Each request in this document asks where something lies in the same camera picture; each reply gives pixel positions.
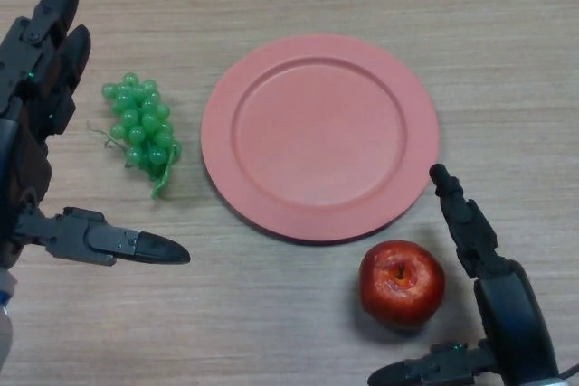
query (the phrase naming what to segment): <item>pink plate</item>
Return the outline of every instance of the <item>pink plate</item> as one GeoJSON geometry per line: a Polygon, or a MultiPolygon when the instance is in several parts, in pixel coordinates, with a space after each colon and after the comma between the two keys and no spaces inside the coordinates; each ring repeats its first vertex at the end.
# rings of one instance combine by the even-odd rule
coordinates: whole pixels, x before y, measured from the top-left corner
{"type": "Polygon", "coordinates": [[[242,216],[308,241],[356,238],[403,214],[439,153],[431,99],[392,55],[339,35],[251,52],[204,111],[207,172],[242,216]]]}

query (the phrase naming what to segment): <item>wooden table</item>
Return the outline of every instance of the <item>wooden table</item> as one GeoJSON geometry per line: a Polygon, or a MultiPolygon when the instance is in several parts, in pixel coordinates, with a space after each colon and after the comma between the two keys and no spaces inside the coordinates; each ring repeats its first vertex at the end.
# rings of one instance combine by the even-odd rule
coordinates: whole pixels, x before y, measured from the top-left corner
{"type": "MultiPolygon", "coordinates": [[[[3,32],[38,0],[0,0],[3,32]]],[[[113,268],[27,248],[12,269],[10,385],[364,385],[429,344],[481,337],[471,281],[431,186],[390,228],[351,244],[296,247],[249,228],[204,173],[199,128],[215,82],[248,51],[314,32],[379,45],[413,69],[440,114],[441,160],[460,176],[528,270],[561,369],[578,362],[578,0],[81,0],[92,52],[62,137],[50,140],[46,214],[74,205],[182,242],[189,266],[113,268]],[[114,118],[100,96],[126,71],[157,80],[184,155],[163,201],[88,131],[114,118]],[[414,339],[356,303],[374,244],[420,242],[443,263],[448,297],[414,339]]],[[[484,377],[479,384],[500,384],[484,377]]]]}

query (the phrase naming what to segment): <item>green grapes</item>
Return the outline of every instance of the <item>green grapes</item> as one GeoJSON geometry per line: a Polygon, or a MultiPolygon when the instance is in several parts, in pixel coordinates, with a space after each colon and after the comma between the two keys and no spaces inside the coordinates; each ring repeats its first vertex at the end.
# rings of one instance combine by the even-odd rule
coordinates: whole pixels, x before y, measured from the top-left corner
{"type": "Polygon", "coordinates": [[[130,108],[120,115],[120,122],[124,128],[132,128],[138,124],[138,110],[130,108]]]}
{"type": "Polygon", "coordinates": [[[134,126],[128,131],[128,142],[131,145],[139,145],[147,138],[147,133],[142,126],[134,126]]]}
{"type": "Polygon", "coordinates": [[[157,112],[156,102],[151,98],[145,99],[143,104],[141,104],[141,111],[143,113],[155,114],[157,112]]]}
{"type": "Polygon", "coordinates": [[[159,128],[159,120],[152,113],[146,113],[141,118],[141,126],[148,135],[153,135],[159,128]]]}
{"type": "Polygon", "coordinates": [[[110,136],[115,140],[122,140],[125,138],[127,131],[122,124],[115,124],[110,128],[110,136]]]}
{"type": "Polygon", "coordinates": [[[167,104],[159,103],[157,104],[155,114],[157,115],[157,118],[159,118],[161,121],[164,121],[165,119],[169,118],[171,109],[167,104]]]}
{"type": "Polygon", "coordinates": [[[134,72],[128,72],[123,76],[123,83],[130,87],[138,85],[138,76],[134,72]]]}
{"type": "Polygon", "coordinates": [[[124,141],[127,166],[146,171],[156,182],[153,196],[168,180],[171,165],[181,156],[181,143],[175,140],[169,118],[171,109],[162,101],[157,82],[141,81],[134,72],[123,75],[120,83],[105,83],[101,94],[110,111],[119,117],[109,136],[124,141]]]}
{"type": "Polygon", "coordinates": [[[102,85],[102,96],[108,101],[112,101],[117,96],[117,85],[114,83],[105,83],[102,85]]]}
{"type": "Polygon", "coordinates": [[[168,153],[161,146],[151,146],[148,150],[148,159],[153,165],[159,166],[166,163],[168,153]]]}
{"type": "Polygon", "coordinates": [[[144,158],[143,150],[138,146],[132,146],[127,150],[125,157],[127,158],[127,163],[129,165],[131,166],[140,165],[144,158]]]}
{"type": "Polygon", "coordinates": [[[173,125],[168,121],[161,121],[159,124],[158,131],[162,131],[163,133],[168,133],[169,135],[173,134],[173,125]]]}
{"type": "Polygon", "coordinates": [[[153,139],[155,143],[161,146],[164,149],[169,149],[173,146],[173,137],[168,133],[164,133],[159,131],[155,134],[155,138],[153,139]]]}

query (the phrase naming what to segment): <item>apple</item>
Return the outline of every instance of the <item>apple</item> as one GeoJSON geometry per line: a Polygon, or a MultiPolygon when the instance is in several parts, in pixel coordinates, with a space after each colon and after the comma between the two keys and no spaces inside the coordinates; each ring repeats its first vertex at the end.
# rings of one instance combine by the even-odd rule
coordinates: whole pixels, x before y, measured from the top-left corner
{"type": "Polygon", "coordinates": [[[424,326],[441,306],[445,284],[438,260],[411,241],[383,241],[360,264],[362,307],[374,319],[396,328],[424,326]]]}

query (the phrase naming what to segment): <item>robotic hand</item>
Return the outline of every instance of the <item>robotic hand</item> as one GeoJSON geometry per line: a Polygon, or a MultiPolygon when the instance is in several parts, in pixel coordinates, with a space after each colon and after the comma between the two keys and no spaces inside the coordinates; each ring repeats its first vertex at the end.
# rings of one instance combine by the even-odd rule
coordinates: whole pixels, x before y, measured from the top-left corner
{"type": "Polygon", "coordinates": [[[460,263],[475,278],[474,295],[486,339],[477,348],[446,343],[421,359],[387,365],[368,386],[461,386],[483,372],[499,374],[505,386],[566,386],[579,365],[559,372],[551,338],[523,267],[500,257],[497,234],[478,205],[465,201],[456,177],[444,165],[431,168],[441,209],[460,263]]]}
{"type": "Polygon", "coordinates": [[[74,113],[76,90],[90,55],[80,25],[68,36],[79,0],[41,0],[32,18],[17,18],[0,45],[0,370],[10,352],[6,306],[15,279],[8,271],[25,245],[56,258],[112,266],[117,259],[187,264],[178,243],[117,228],[100,212],[67,207],[44,217],[39,209],[52,178],[46,138],[61,135],[74,113]]]}

